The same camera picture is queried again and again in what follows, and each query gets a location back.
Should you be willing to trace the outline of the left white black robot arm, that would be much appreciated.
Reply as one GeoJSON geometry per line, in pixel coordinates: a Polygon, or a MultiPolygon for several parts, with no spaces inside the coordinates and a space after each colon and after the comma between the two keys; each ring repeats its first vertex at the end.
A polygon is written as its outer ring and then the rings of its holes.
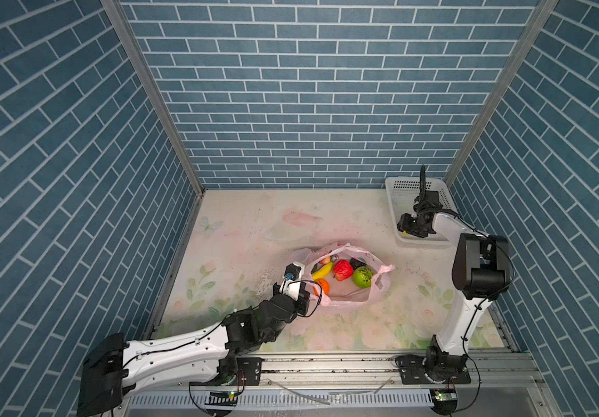
{"type": "Polygon", "coordinates": [[[274,285],[270,299],[202,330],[149,341],[108,335],[82,362],[77,414],[100,415],[127,398],[179,382],[223,385],[238,374],[238,357],[275,342],[309,305],[306,284],[286,281],[274,285]]]}

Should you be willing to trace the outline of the orange fruit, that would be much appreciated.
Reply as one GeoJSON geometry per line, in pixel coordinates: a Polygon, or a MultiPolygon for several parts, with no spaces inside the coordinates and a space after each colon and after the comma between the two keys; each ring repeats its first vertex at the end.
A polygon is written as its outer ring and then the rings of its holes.
{"type": "Polygon", "coordinates": [[[315,281],[316,286],[314,287],[315,295],[329,295],[330,285],[325,279],[318,279],[315,281]]]}

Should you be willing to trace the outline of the red fruit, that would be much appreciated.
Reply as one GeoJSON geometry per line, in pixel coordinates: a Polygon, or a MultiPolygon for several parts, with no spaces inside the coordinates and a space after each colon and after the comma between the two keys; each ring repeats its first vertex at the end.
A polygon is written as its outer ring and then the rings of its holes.
{"type": "Polygon", "coordinates": [[[344,281],[349,279],[353,275],[353,272],[353,266],[351,266],[351,264],[347,260],[337,261],[332,269],[334,278],[337,281],[344,281]]]}

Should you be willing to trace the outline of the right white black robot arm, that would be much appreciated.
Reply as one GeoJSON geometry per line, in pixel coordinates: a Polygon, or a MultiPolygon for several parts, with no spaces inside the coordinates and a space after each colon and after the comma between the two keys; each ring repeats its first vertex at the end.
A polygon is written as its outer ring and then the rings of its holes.
{"type": "Polygon", "coordinates": [[[419,195],[412,212],[400,216],[397,230],[418,239],[440,235],[456,246],[452,265],[455,295],[447,322],[431,337],[424,359],[411,354],[396,359],[401,374],[418,381],[467,383],[472,334],[480,317],[513,282],[508,241],[471,227],[457,211],[445,208],[438,193],[427,189],[424,165],[419,171],[419,195]]]}

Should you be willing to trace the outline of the green fruit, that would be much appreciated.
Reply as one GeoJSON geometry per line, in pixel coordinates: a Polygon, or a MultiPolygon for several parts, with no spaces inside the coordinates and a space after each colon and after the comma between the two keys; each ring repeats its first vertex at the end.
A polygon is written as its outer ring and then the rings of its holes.
{"type": "Polygon", "coordinates": [[[370,267],[362,266],[353,271],[351,279],[359,288],[370,288],[370,286],[372,286],[374,275],[375,272],[370,267]]]}

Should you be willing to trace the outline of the white plastic mesh basket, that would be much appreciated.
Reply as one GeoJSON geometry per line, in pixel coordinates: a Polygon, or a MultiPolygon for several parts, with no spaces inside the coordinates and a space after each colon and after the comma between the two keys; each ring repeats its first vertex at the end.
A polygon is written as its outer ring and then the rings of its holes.
{"type": "Polygon", "coordinates": [[[386,195],[393,234],[402,248],[448,248],[471,229],[460,219],[447,185],[428,178],[389,177],[386,195]]]}

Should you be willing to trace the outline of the pink plastic bag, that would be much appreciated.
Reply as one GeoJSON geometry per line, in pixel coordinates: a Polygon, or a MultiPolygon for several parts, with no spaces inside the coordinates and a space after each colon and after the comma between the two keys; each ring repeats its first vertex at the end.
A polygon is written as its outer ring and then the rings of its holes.
{"type": "Polygon", "coordinates": [[[309,283],[307,290],[310,292],[311,300],[318,302],[318,310],[325,313],[342,314],[347,311],[363,308],[373,304],[383,298],[389,288],[391,288],[391,271],[395,267],[391,264],[386,265],[373,253],[350,243],[333,243],[318,250],[301,250],[296,256],[296,260],[306,266],[306,272],[303,278],[309,283]],[[351,277],[344,281],[337,281],[333,273],[329,274],[325,280],[330,285],[329,295],[315,295],[315,281],[311,278],[317,264],[334,264],[339,260],[349,260],[356,258],[368,264],[374,272],[372,286],[370,288],[359,288],[351,277]]]}

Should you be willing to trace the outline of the dark avocado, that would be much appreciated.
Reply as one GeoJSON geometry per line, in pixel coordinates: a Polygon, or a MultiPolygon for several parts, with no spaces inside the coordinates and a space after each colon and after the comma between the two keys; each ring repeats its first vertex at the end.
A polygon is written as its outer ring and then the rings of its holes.
{"type": "Polygon", "coordinates": [[[356,258],[351,258],[349,260],[349,265],[351,266],[351,268],[353,269],[353,271],[356,271],[356,270],[361,269],[361,268],[367,268],[368,267],[367,263],[362,262],[362,261],[360,261],[360,260],[358,260],[356,258]]]}

